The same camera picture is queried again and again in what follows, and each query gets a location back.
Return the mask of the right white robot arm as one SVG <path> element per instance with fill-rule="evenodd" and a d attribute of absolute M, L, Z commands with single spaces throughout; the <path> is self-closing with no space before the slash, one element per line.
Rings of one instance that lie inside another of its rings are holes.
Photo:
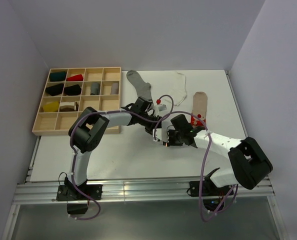
<path fill-rule="evenodd" d="M 217 166 L 204 178 L 205 190 L 216 195 L 222 187 L 241 185 L 252 190 L 269 173 L 273 165 L 252 137 L 237 139 L 193 127 L 183 114 L 170 120 L 174 129 L 169 133 L 172 145 L 183 144 L 197 149 L 209 150 L 229 160 L 230 166 Z"/>

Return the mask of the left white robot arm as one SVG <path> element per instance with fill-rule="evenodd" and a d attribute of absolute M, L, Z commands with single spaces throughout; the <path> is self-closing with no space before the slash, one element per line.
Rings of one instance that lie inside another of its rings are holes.
<path fill-rule="evenodd" d="M 87 168 L 92 151 L 99 145 L 108 128 L 139 124 L 148 134 L 152 134 L 155 125 L 161 127 L 159 115 L 149 114 L 153 104 L 143 97 L 118 110 L 97 111 L 87 107 L 79 115 L 68 131 L 73 157 L 70 176 L 64 180 L 68 194 L 75 200 L 85 196 Z"/>

